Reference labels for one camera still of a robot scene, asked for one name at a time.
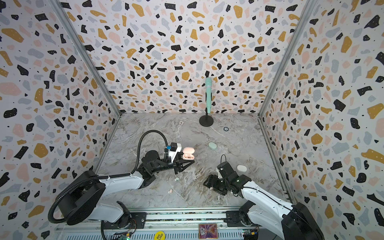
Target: terrazzo wallpaper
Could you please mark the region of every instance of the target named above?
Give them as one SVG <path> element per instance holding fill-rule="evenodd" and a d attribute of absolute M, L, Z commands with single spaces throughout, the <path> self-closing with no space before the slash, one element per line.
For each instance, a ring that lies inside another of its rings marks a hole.
<path fill-rule="evenodd" d="M 48 209 L 118 117 L 45 1 L 0 1 L 0 22 L 0 239 L 50 239 Z"/>
<path fill-rule="evenodd" d="M 304 0 L 63 0 L 122 112 L 258 113 Z"/>
<path fill-rule="evenodd" d="M 384 1 L 321 1 L 262 115 L 326 239 L 384 239 Z"/>

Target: yellow round token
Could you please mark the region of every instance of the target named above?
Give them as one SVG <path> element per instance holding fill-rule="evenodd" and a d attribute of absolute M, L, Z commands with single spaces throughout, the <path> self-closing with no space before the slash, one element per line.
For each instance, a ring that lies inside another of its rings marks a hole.
<path fill-rule="evenodd" d="M 154 240 L 164 240 L 166 238 L 166 235 L 164 232 L 159 231 L 155 234 Z"/>

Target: marble table surface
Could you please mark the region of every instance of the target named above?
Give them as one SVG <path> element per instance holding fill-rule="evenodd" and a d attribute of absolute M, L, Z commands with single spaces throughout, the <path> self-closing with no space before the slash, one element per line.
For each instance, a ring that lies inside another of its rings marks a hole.
<path fill-rule="evenodd" d="M 139 139 L 151 129 L 161 131 L 168 144 L 178 142 L 183 148 L 193 147 L 195 163 L 177 175 L 173 170 L 155 174 L 156 180 L 146 188 L 116 192 L 103 199 L 122 201 L 128 208 L 241 206 L 245 199 L 230 193 L 221 196 L 203 186 L 207 177 L 216 173 L 222 154 L 235 170 L 239 164 L 247 166 L 245 175 L 284 199 L 256 114 L 214 114 L 211 127 L 201 126 L 199 118 L 200 114 L 123 114 L 99 174 L 130 172 L 136 162 Z M 217 149 L 210 149 L 209 142 L 217 144 Z M 159 134 L 150 133 L 144 138 L 140 158 L 149 150 L 156 150 L 163 157 L 164 140 Z"/>

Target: mint green microphone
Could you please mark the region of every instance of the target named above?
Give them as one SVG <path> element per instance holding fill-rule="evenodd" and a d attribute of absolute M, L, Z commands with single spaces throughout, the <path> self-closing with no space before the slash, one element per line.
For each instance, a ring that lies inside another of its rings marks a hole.
<path fill-rule="evenodd" d="M 211 113 L 211 106 L 212 106 L 212 79 L 211 78 L 206 78 L 205 79 L 205 97 L 206 97 L 206 102 L 207 106 L 205 108 L 205 115 L 201 116 L 199 119 L 200 125 L 204 127 L 209 127 L 214 123 L 214 119 L 211 116 L 208 116 L 208 113 Z"/>

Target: purple trading card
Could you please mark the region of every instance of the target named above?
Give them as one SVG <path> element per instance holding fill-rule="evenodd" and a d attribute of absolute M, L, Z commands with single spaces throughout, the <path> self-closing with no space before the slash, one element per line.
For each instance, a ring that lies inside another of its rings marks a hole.
<path fill-rule="evenodd" d="M 199 239 L 218 239 L 217 224 L 199 224 Z"/>

